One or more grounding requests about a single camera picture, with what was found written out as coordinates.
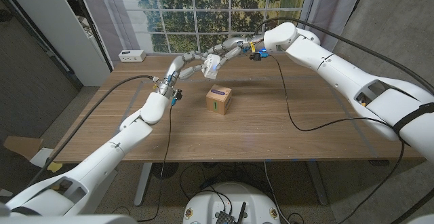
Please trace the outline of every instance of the white robot body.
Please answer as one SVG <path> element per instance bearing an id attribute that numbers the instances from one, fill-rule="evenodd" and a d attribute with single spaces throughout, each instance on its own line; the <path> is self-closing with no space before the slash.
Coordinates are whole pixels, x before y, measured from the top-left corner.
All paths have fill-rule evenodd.
<path id="1" fill-rule="evenodd" d="M 243 224 L 280 224 L 279 214 L 274 202 L 263 192 L 244 183 L 226 182 L 213 185 L 213 188 L 227 196 L 232 203 L 232 213 L 234 221 L 238 222 L 239 214 L 243 202 L 246 203 L 243 213 Z M 183 224 L 191 223 L 216 223 L 218 214 L 223 211 L 222 200 L 217 193 L 208 187 L 206 192 L 198 193 L 187 204 L 183 216 Z M 229 213 L 231 205 L 229 201 L 223 199 L 226 213 Z M 191 211 L 191 216 L 187 217 L 187 211 Z"/>

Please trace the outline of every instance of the power strip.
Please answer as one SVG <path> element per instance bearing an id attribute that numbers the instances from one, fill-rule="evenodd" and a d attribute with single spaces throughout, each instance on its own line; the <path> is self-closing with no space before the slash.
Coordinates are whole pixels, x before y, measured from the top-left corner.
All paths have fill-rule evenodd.
<path id="1" fill-rule="evenodd" d="M 119 58 L 122 62 L 142 62 L 146 54 L 143 50 L 122 50 Z"/>

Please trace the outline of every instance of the cardboard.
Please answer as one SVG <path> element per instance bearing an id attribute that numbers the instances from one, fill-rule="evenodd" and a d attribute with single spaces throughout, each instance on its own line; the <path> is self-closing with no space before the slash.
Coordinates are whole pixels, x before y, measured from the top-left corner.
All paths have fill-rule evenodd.
<path id="1" fill-rule="evenodd" d="M 212 86 L 211 90 L 206 94 L 206 107 L 208 110 L 226 114 L 229 105 L 232 102 L 232 89 L 219 85 Z"/>
<path id="2" fill-rule="evenodd" d="M 42 138 L 26 138 L 21 136 L 9 136 L 3 146 L 10 151 L 19 153 L 30 161 L 35 156 L 42 144 Z"/>

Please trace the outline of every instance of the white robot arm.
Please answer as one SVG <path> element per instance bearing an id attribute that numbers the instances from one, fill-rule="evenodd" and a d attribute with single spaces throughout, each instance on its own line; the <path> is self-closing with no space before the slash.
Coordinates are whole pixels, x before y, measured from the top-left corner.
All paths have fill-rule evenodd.
<path id="1" fill-rule="evenodd" d="M 319 45 L 318 38 L 292 23 L 283 23 L 264 34 L 267 51 L 278 45 L 294 62 L 316 71 L 337 89 L 377 133 L 389 140 L 398 135 L 434 162 L 434 96 L 422 88 L 397 79 L 368 74 Z"/>

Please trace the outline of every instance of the wire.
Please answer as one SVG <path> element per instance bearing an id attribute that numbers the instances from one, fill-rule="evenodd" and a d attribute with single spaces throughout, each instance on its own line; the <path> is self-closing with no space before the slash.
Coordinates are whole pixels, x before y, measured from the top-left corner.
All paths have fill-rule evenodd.
<path id="1" fill-rule="evenodd" d="M 268 174 L 268 172 L 267 172 L 267 163 L 266 163 L 266 162 L 264 162 L 264 171 L 265 171 L 265 177 L 267 178 L 267 181 L 269 182 L 269 186 L 270 186 L 270 189 L 271 189 L 271 194 L 273 194 L 274 203 L 276 204 L 276 207 L 277 207 L 277 210 L 279 211 L 280 217 L 283 218 L 283 220 L 285 220 L 285 222 L 286 222 L 287 224 L 291 224 L 291 223 L 290 223 L 290 222 L 285 218 L 285 216 L 283 215 L 282 211 L 280 210 L 279 204 L 277 203 L 276 195 L 274 194 L 274 189 L 273 189 L 273 186 L 271 185 L 270 178 L 269 178 L 269 174 Z"/>
<path id="2" fill-rule="evenodd" d="M 159 193 L 158 193 L 157 211 L 155 211 L 154 217 L 149 218 L 149 219 L 137 220 L 138 223 L 140 223 L 140 222 L 146 222 L 146 221 L 152 221 L 153 219 L 157 218 L 157 216 L 158 216 L 158 211 L 160 209 L 160 202 L 161 202 L 161 190 L 163 189 L 163 170 L 164 170 L 164 164 L 165 164 L 165 159 L 167 157 L 167 153 L 169 152 L 170 134 L 172 133 L 172 108 L 173 107 L 174 107 L 173 105 L 170 106 L 170 110 L 169 110 L 169 139 L 167 140 L 167 148 L 165 150 L 163 165 L 161 166 L 160 190 L 159 190 Z"/>
<path id="3" fill-rule="evenodd" d="M 338 123 L 338 122 L 343 122 L 343 121 L 347 121 L 347 120 L 352 120 L 352 119 L 366 119 L 366 120 L 371 120 L 371 121 L 374 121 L 374 122 L 378 122 L 378 123 L 381 123 L 381 124 L 383 124 L 383 125 L 386 125 L 386 126 L 388 126 L 388 127 L 390 127 L 390 128 L 393 128 L 391 125 L 389 125 L 388 123 L 385 123 L 385 122 L 382 122 L 382 121 L 380 121 L 380 120 L 378 120 L 378 119 L 372 119 L 372 118 L 367 118 L 367 117 L 356 117 L 356 118 L 344 118 L 344 119 L 337 119 L 337 120 L 335 120 L 335 121 L 332 121 L 332 122 L 329 122 L 329 123 L 326 123 L 326 124 L 324 124 L 324 125 L 322 125 L 322 126 L 317 126 L 317 127 L 315 127 L 315 128 L 311 128 L 311 129 L 301 129 L 301 128 L 299 128 L 295 123 L 294 123 L 294 120 L 292 119 L 292 117 L 291 117 L 291 112 L 290 112 L 290 106 L 289 106 L 289 102 L 288 102 L 288 93 L 286 92 L 286 85 L 285 85 L 285 79 L 283 78 L 283 74 L 282 74 L 282 70 L 281 70 L 281 67 L 280 67 L 280 64 L 279 64 L 279 61 L 277 61 L 277 59 L 274 57 L 274 56 L 272 56 L 272 55 L 270 55 L 271 57 L 273 57 L 274 58 L 274 60 L 276 61 L 276 63 L 277 63 L 277 66 L 279 67 L 279 72 L 280 72 L 280 76 L 281 76 L 281 79 L 282 79 L 282 83 L 283 83 L 283 89 L 285 90 L 285 97 L 286 97 L 286 108 L 288 109 L 288 115 L 290 116 L 290 119 L 291 119 L 291 122 L 292 122 L 292 124 L 298 129 L 298 130 L 300 130 L 300 131 L 303 131 L 303 132 L 308 132 L 308 131 L 313 131 L 313 130 L 317 130 L 317 129 L 320 129 L 320 128 L 323 128 L 323 127 L 325 127 L 325 126 L 329 126 L 329 125 L 332 125 L 332 124 L 335 124 L 335 123 Z M 395 172 L 395 170 L 396 170 L 396 168 L 398 167 L 398 165 L 399 165 L 399 163 L 401 162 L 401 160 L 402 160 L 402 157 L 403 157 L 403 155 L 404 155 L 404 149 L 405 149 L 405 144 L 406 144 L 406 142 L 398 135 L 398 138 L 400 139 L 400 141 L 401 141 L 401 153 L 399 154 L 399 157 L 398 157 L 398 160 L 397 160 L 397 162 L 396 162 L 396 164 L 395 164 L 395 166 L 393 167 L 393 169 L 390 171 L 390 173 L 381 181 L 381 183 L 380 184 L 378 184 L 377 185 L 377 187 L 364 199 L 364 200 L 362 200 L 360 203 L 359 203 L 359 205 L 357 205 L 356 206 L 356 208 L 351 212 L 351 214 L 349 214 L 347 217 L 345 217 L 341 222 L 339 222 L 339 224 L 341 224 L 341 223 L 343 223 L 344 221 L 346 221 L 348 218 L 350 218 L 351 216 L 353 216 L 353 214 L 357 211 L 357 209 L 359 209 L 360 208 L 360 206 L 363 204 L 363 203 L 365 203 L 391 176 L 392 176 L 392 174 Z"/>
<path id="4" fill-rule="evenodd" d="M 364 204 L 372 195 L 374 195 L 374 193 L 392 176 L 392 174 L 395 172 L 396 168 L 398 167 L 399 163 L 402 160 L 402 156 L 404 155 L 404 148 L 405 148 L 405 143 L 404 140 L 401 140 L 401 153 L 399 154 L 399 158 L 398 161 L 396 161 L 395 166 L 393 167 L 393 169 L 390 171 L 390 173 L 381 181 L 380 184 L 378 184 L 374 190 L 372 190 L 372 192 L 366 196 L 366 198 L 364 200 L 362 200 L 355 208 L 354 210 L 347 216 L 345 217 L 343 220 L 341 220 L 338 224 L 344 223 L 344 221 L 346 221 L 348 218 L 352 217 L 353 214 L 360 208 L 360 206 L 362 204 Z"/>
<path id="5" fill-rule="evenodd" d="M 291 17 L 270 18 L 268 20 L 264 20 L 261 23 L 259 23 L 259 25 L 256 27 L 255 35 L 258 34 L 259 29 L 262 27 L 263 24 L 268 23 L 270 21 L 274 21 L 274 20 L 291 20 L 291 21 L 295 21 L 295 22 L 298 22 L 298 23 L 301 23 L 301 24 L 305 24 L 305 25 L 310 26 L 310 27 L 312 27 L 314 29 L 317 29 L 318 31 L 321 31 L 321 32 L 323 32 L 323 33 L 325 33 L 327 35 L 330 35 L 330 36 L 332 36 L 332 37 L 334 37 L 334 38 L 336 38 L 338 40 L 341 40 L 341 41 L 343 41 L 343 42 L 345 42 L 345 43 L 347 43 L 347 44 L 349 44 L 349 45 L 351 45 L 353 47 L 356 47 L 356 48 L 358 48 L 360 50 L 363 50 L 363 51 L 365 51 L 365 52 L 367 52 L 367 53 L 369 53 L 369 54 L 371 54 L 371 55 L 373 55 L 373 56 L 375 56 L 375 57 L 377 57 L 377 58 L 379 58 L 379 59 L 381 59 L 383 61 L 388 62 L 389 64 L 393 65 L 394 67 L 397 67 L 398 69 L 402 70 L 403 72 L 407 73 L 409 76 L 413 77 L 416 81 L 418 81 L 422 86 L 424 86 L 431 94 L 434 94 L 434 87 L 429 82 L 427 82 L 420 75 L 416 74 L 414 71 L 412 71 L 409 68 L 403 66 L 402 64 L 399 64 L 398 62 L 394 61 L 393 59 L 388 58 L 388 57 L 386 57 L 386 56 L 384 56 L 382 54 L 379 54 L 378 52 L 375 52 L 375 51 L 373 51 L 373 50 L 371 50 L 369 48 L 363 47 L 362 45 L 360 45 L 358 43 L 350 41 L 350 40 L 348 40 L 348 39 L 346 39 L 344 37 L 341 37 L 340 35 L 331 33 L 331 32 L 329 32 L 329 31 L 327 31 L 327 30 L 325 30 L 325 29 L 323 29 L 321 27 L 318 27 L 318 26 L 316 26 L 314 24 L 305 22 L 303 20 L 299 20 L 299 19 L 291 18 Z"/>
<path id="6" fill-rule="evenodd" d="M 223 199 L 222 199 L 222 196 L 220 196 L 220 194 L 217 193 L 217 191 L 214 189 L 214 187 L 213 187 L 212 185 L 210 185 L 210 187 L 212 188 L 212 191 L 211 191 L 211 192 L 216 193 L 216 194 L 218 195 L 218 197 L 220 198 L 220 200 L 222 200 L 222 203 L 223 203 L 223 212 L 226 213 L 226 205 L 224 204 L 224 201 L 223 201 Z M 231 209 L 229 210 L 229 214 L 231 214 L 231 212 L 232 212 L 232 204 L 231 204 Z"/>
<path id="7" fill-rule="evenodd" d="M 130 212 L 129 208 L 127 208 L 127 207 L 125 207 L 125 206 L 119 206 L 119 207 L 117 207 L 116 209 L 114 209 L 111 213 L 112 213 L 112 214 L 115 213 L 115 211 L 116 211 L 116 210 L 119 210 L 120 208 L 124 208 L 124 209 L 126 209 L 126 210 L 128 211 L 128 215 L 131 216 L 131 212 Z"/>
<path id="8" fill-rule="evenodd" d="M 415 203 L 409 210 L 403 213 L 400 217 L 396 218 L 392 224 L 398 224 L 410 217 L 413 213 L 416 212 L 420 207 L 426 204 L 432 197 L 434 197 L 434 189 L 428 192 L 423 198 L 421 198 L 417 203 Z"/>
<path id="9" fill-rule="evenodd" d="M 287 217 L 287 219 L 289 220 L 290 217 L 293 216 L 293 215 L 298 215 L 298 216 L 301 218 L 301 221 L 302 221 L 301 224 L 304 224 L 304 219 L 303 219 L 303 217 L 301 216 L 301 214 L 298 214 L 297 212 L 291 213 L 291 214 Z"/>
<path id="10" fill-rule="evenodd" d="M 65 146 L 69 143 L 69 141 L 72 139 L 72 137 L 77 133 L 77 131 L 80 129 L 80 127 L 84 124 L 84 122 L 88 119 L 88 117 L 92 114 L 92 112 L 94 112 L 94 110 L 96 109 L 96 107 L 98 105 L 100 105 L 100 103 L 114 90 L 116 89 L 118 86 L 124 84 L 125 82 L 134 80 L 134 79 L 139 79 L 139 78 L 148 78 L 150 80 L 152 80 L 154 77 L 150 76 L 150 75 L 137 75 L 134 77 L 130 77 L 127 79 L 124 79 L 123 81 L 120 81 L 119 83 L 117 83 L 116 85 L 114 85 L 112 88 L 110 88 L 110 90 L 108 90 L 101 98 L 100 100 L 98 100 L 98 102 L 96 102 L 96 104 L 86 113 L 86 115 L 84 116 L 84 118 L 80 121 L 80 123 L 77 125 L 77 127 L 73 130 L 73 132 L 71 132 L 71 134 L 68 136 L 68 138 L 62 143 L 62 145 L 56 150 L 56 152 L 54 152 L 53 156 L 51 156 L 51 158 L 48 159 L 48 161 L 45 163 L 45 165 L 38 171 L 38 173 L 32 178 L 32 180 L 28 183 L 27 187 L 30 187 L 31 185 L 35 184 L 35 182 L 37 181 L 37 179 L 42 175 L 43 172 L 45 172 L 48 168 L 48 166 L 53 162 L 54 159 L 56 159 L 57 155 L 59 155 L 59 153 L 65 148 Z"/>
<path id="11" fill-rule="evenodd" d="M 185 192 L 184 187 L 182 187 L 182 175 L 184 174 L 184 172 L 185 172 L 187 169 L 189 169 L 190 167 L 193 167 L 193 166 L 197 166 L 197 167 L 199 167 L 199 168 L 202 170 L 203 180 L 206 181 L 205 172 L 203 171 L 203 168 L 202 168 L 200 165 L 198 165 L 198 164 L 192 164 L 192 165 L 186 167 L 186 168 L 181 172 L 181 175 L 179 176 L 179 186 L 180 186 L 181 191 L 183 192 L 184 196 L 185 196 L 188 200 L 191 200 L 191 198 L 190 198 L 190 197 L 187 195 L 187 193 Z"/>
<path id="12" fill-rule="evenodd" d="M 229 215 L 231 215 L 232 214 L 232 202 L 231 202 L 231 200 L 226 196 L 226 195 L 224 195 L 223 193 L 220 193 L 220 192 L 217 192 L 216 190 L 202 190 L 202 191 L 200 191 L 199 193 L 201 193 L 201 192 L 212 192 L 212 193 L 216 193 L 217 195 L 219 195 L 219 197 L 220 197 L 220 195 L 223 195 L 223 197 L 225 197 L 228 201 L 229 201 L 229 204 L 231 205 L 231 209 L 229 210 Z"/>
<path id="13" fill-rule="evenodd" d="M 207 181 L 206 176 L 205 176 L 205 171 L 204 171 L 203 168 L 202 168 L 200 165 L 198 165 L 198 164 L 192 164 L 192 165 L 186 167 L 186 168 L 181 172 L 181 175 L 179 176 L 179 186 L 180 186 L 181 191 L 183 192 L 184 196 L 185 196 L 189 201 L 191 200 L 191 198 L 190 198 L 190 197 L 187 195 L 187 193 L 185 192 L 184 187 L 182 187 L 182 175 L 184 174 L 184 172 L 185 172 L 187 169 L 189 169 L 190 167 L 193 167 L 193 166 L 197 166 L 197 167 L 199 167 L 199 168 L 201 169 L 201 171 L 202 171 L 202 175 L 203 175 L 203 179 L 204 179 L 204 181 Z M 211 187 L 212 190 L 202 190 L 202 191 L 211 191 L 211 192 L 216 193 L 216 194 L 218 195 L 218 197 L 220 198 L 220 200 L 222 200 L 222 203 L 223 203 L 223 212 L 226 213 L 226 205 L 224 204 L 224 201 L 223 201 L 222 197 L 220 196 L 220 194 L 223 195 L 223 196 L 224 196 L 224 197 L 229 201 L 229 203 L 231 204 L 231 209 L 229 210 L 229 214 L 231 214 L 231 213 L 232 213 L 232 202 L 230 201 L 230 199 L 229 199 L 228 197 L 226 197 L 224 194 L 217 192 L 217 191 L 212 187 L 212 185 L 210 185 L 209 187 Z"/>

